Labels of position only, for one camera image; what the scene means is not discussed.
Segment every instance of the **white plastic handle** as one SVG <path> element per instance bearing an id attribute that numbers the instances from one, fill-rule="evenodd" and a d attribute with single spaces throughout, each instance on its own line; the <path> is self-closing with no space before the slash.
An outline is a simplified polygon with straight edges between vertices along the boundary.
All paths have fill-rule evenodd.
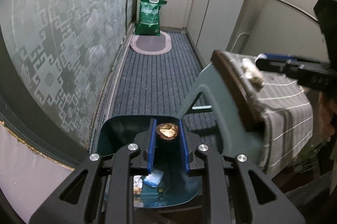
<path id="1" fill-rule="evenodd" d="M 152 3 L 152 4 L 158 4 L 159 0 L 150 0 L 150 3 Z"/>

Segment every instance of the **brown round object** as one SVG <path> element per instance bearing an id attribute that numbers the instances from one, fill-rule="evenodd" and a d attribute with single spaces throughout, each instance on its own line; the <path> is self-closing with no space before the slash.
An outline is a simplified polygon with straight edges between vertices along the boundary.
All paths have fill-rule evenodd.
<path id="1" fill-rule="evenodd" d="M 178 126 L 173 123 L 162 123 L 156 127 L 156 132 L 164 140 L 173 140 L 178 136 Z"/>

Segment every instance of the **dark gray floor mat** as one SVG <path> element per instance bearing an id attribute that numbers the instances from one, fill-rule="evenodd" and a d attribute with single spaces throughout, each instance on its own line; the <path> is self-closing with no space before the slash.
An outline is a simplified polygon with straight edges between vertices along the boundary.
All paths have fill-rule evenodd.
<path id="1" fill-rule="evenodd" d="M 129 50 L 112 116 L 175 115 L 202 69 L 186 35 L 169 34 L 172 50 L 163 55 L 148 56 Z M 203 96 L 196 105 L 207 105 Z M 212 113 L 190 114 L 184 119 L 204 143 L 222 152 Z"/>

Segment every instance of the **gray oval mat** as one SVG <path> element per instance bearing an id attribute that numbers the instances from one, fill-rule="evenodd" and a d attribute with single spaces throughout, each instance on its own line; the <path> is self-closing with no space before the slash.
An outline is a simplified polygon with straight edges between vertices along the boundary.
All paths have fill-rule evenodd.
<path id="1" fill-rule="evenodd" d="M 161 55 L 171 50 L 171 36 L 164 31 L 160 36 L 133 35 L 130 46 L 140 54 Z"/>

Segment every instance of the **trash bin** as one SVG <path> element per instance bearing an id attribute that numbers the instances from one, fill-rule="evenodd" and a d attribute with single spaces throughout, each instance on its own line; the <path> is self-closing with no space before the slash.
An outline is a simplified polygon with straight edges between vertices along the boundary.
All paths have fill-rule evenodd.
<path id="1" fill-rule="evenodd" d="M 97 152 L 101 155 L 116 153 L 121 147 L 133 142 L 138 133 L 147 131 L 151 118 L 156 119 L 157 124 L 179 125 L 179 120 L 170 116 L 115 116 L 102 126 Z M 164 176 L 156 188 L 143 183 L 141 194 L 134 196 L 135 207 L 160 208 L 179 205 L 202 192 L 202 177 L 188 177 L 185 172 L 179 138 L 167 141 L 157 136 L 153 166 L 163 171 Z"/>

